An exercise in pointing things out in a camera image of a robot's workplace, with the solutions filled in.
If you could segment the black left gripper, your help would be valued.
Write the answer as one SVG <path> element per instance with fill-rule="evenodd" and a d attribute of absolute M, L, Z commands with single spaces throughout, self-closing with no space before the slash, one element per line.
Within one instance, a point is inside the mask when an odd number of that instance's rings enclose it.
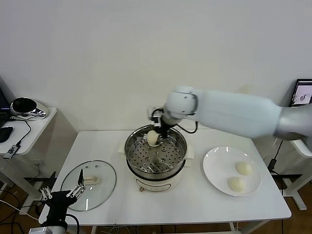
<path fill-rule="evenodd" d="M 67 226 L 66 214 L 67 209 L 76 203 L 77 197 L 80 197 L 85 190 L 83 170 L 80 170 L 78 183 L 71 191 L 52 192 L 50 188 L 41 188 L 42 199 L 46 200 L 49 212 L 46 217 L 46 226 Z"/>

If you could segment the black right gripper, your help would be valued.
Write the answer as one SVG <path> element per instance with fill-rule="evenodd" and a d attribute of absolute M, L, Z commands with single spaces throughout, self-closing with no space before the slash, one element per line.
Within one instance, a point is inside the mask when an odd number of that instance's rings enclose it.
<path fill-rule="evenodd" d="M 160 118 L 160 127 L 157 132 L 156 146 L 164 143 L 168 138 L 168 131 L 176 125 L 175 118 Z"/>

